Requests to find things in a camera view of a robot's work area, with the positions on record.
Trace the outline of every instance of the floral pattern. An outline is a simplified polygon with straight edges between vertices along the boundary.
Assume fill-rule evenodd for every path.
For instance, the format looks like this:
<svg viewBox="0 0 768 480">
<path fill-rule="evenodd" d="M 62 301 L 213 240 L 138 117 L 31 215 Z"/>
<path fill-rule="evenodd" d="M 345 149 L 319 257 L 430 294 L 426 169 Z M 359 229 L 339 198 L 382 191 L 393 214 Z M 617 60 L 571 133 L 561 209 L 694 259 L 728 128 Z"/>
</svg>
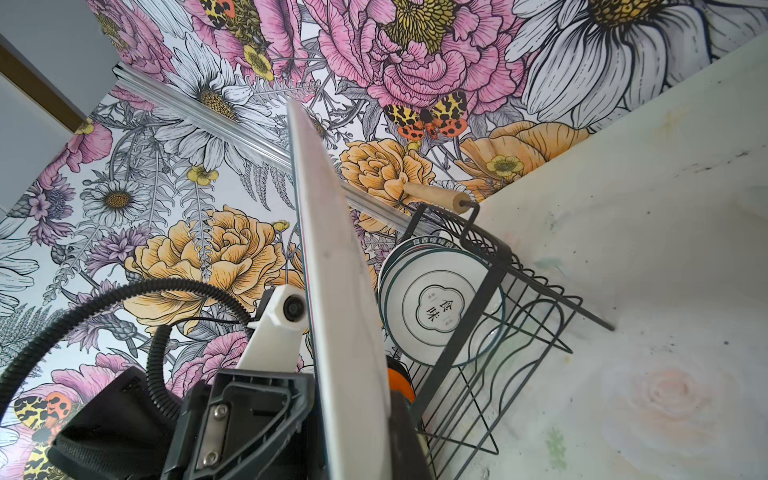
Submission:
<svg viewBox="0 0 768 480">
<path fill-rule="evenodd" d="M 483 201 L 566 161 L 556 157 L 768 28 L 766 0 L 230 4 L 232 15 L 216 18 L 200 0 L 88 0 L 125 64 L 277 147 L 289 142 L 287 98 L 302 102 L 341 181 L 401 211 L 419 201 L 408 181 Z M 458 136 L 406 140 L 385 114 L 407 109 L 429 124 L 458 91 Z M 305 286 L 293 178 L 173 107 L 115 87 L 0 223 L 0 368 L 61 312 L 117 285 L 204 280 L 250 311 L 270 286 Z M 350 220 L 375 288 L 394 230 L 356 210 Z M 228 313 L 174 292 L 116 305 L 70 332 L 21 395 L 85 403 L 145 363 L 157 326 L 191 316 Z M 239 326 L 180 323 L 168 388 L 183 395 L 210 380 L 244 343 Z M 305 338 L 297 369 L 312 365 Z M 12 480 L 47 444 L 7 417 L 0 478 Z M 663 430 L 638 425 L 634 435 Z M 626 448 L 631 462 L 647 454 Z"/>
</svg>

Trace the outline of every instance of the dish rack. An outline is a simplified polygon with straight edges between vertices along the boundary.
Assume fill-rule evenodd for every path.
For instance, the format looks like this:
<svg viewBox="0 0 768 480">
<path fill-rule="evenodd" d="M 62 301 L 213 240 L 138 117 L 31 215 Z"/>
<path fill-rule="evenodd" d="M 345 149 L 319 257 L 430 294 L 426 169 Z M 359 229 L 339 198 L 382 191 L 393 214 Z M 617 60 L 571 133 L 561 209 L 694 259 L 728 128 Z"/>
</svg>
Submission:
<svg viewBox="0 0 768 480">
<path fill-rule="evenodd" d="M 494 428 L 552 348 L 573 353 L 560 335 L 577 313 L 614 330 L 582 308 L 582 298 L 565 295 L 562 286 L 523 267 L 509 245 L 475 225 L 480 209 L 476 202 L 464 202 L 464 206 L 472 208 L 468 219 L 429 204 L 410 206 L 410 225 L 398 239 L 398 243 L 409 239 L 417 226 L 428 227 L 433 234 L 449 235 L 488 267 L 433 367 L 407 359 L 396 349 L 416 392 L 409 411 L 411 422 L 425 436 L 435 478 L 460 477 L 478 452 L 499 454 Z M 499 309 L 505 310 L 504 318 L 484 312 L 499 288 L 504 293 L 506 308 Z M 453 367 L 460 350 L 472 344 L 466 340 L 481 316 L 483 322 L 497 322 L 501 334 L 494 335 L 484 353 L 470 355 L 472 361 Z"/>
</svg>

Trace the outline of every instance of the white plastic part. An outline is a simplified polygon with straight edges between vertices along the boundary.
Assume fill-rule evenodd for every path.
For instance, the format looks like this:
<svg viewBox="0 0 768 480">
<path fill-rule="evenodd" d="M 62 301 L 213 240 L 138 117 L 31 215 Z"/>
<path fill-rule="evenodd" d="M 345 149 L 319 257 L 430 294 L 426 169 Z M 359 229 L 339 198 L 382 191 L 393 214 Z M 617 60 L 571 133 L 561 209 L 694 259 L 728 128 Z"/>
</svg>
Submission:
<svg viewBox="0 0 768 480">
<path fill-rule="evenodd" d="M 288 125 L 329 476 L 390 480 L 389 380 L 368 268 L 339 178 L 295 101 Z"/>
<path fill-rule="evenodd" d="M 301 297 L 304 302 L 304 314 L 295 322 L 288 320 L 283 312 L 285 301 L 292 295 Z M 264 372 L 295 372 L 301 337 L 304 330 L 310 326 L 308 312 L 304 290 L 293 285 L 275 287 L 261 320 L 248 324 L 249 328 L 256 331 L 237 362 L 237 368 Z"/>
</svg>

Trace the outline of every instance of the white plate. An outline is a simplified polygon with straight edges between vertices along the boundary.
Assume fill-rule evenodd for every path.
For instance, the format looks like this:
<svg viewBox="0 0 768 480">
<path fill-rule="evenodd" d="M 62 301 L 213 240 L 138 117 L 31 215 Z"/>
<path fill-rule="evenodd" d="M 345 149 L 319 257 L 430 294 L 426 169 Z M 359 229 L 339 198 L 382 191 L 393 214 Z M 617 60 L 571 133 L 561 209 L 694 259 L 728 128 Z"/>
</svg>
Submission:
<svg viewBox="0 0 768 480">
<path fill-rule="evenodd" d="M 410 250 L 414 247 L 420 247 L 421 245 L 431 246 L 434 248 L 438 247 L 450 247 L 450 248 L 458 248 L 458 245 L 453 243 L 451 240 L 443 237 L 439 237 L 437 235 L 423 235 L 420 237 L 411 237 L 408 240 L 398 243 L 395 248 L 393 248 L 389 254 L 386 256 L 384 261 L 382 262 L 382 267 L 379 269 L 379 282 L 378 282 L 378 289 L 377 291 L 381 292 L 381 286 L 384 281 L 384 277 L 387 274 L 387 271 L 392 267 L 392 265 L 397 262 L 397 260 L 406 253 L 407 250 Z"/>
<path fill-rule="evenodd" d="M 416 251 L 391 270 L 379 310 L 392 341 L 411 359 L 434 366 L 461 316 L 466 312 L 488 267 L 471 253 L 446 248 Z M 500 334 L 504 295 L 491 298 L 453 366 L 482 355 Z"/>
</svg>

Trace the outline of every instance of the black cable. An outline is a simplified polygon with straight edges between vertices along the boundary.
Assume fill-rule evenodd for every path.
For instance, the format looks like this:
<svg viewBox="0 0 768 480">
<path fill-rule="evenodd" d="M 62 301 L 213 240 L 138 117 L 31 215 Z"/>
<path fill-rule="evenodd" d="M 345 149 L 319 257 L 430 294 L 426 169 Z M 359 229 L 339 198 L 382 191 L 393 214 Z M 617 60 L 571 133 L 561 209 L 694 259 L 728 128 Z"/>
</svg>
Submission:
<svg viewBox="0 0 768 480">
<path fill-rule="evenodd" d="M 168 346 L 170 333 L 173 331 L 174 326 L 190 320 L 209 320 L 215 323 L 228 324 L 240 323 L 236 320 L 220 320 L 207 316 L 190 316 L 176 320 L 168 325 L 161 325 L 155 330 L 152 344 L 149 347 L 149 352 L 147 352 L 147 390 L 149 391 L 150 399 L 152 399 L 152 403 L 157 410 L 172 422 L 176 422 L 179 419 L 179 415 L 181 415 L 181 400 L 168 392 L 168 389 L 165 388 L 163 358 L 165 357 L 165 349 Z"/>
<path fill-rule="evenodd" d="M 46 353 L 86 319 L 114 305 L 137 295 L 170 291 L 192 292 L 221 302 L 230 309 L 243 325 L 251 321 L 248 311 L 226 291 L 208 283 L 180 278 L 159 278 L 143 280 L 120 286 L 102 293 L 76 306 L 40 332 L 5 368 L 0 376 L 0 420 L 5 415 L 13 396 L 21 388 L 35 365 Z"/>
</svg>

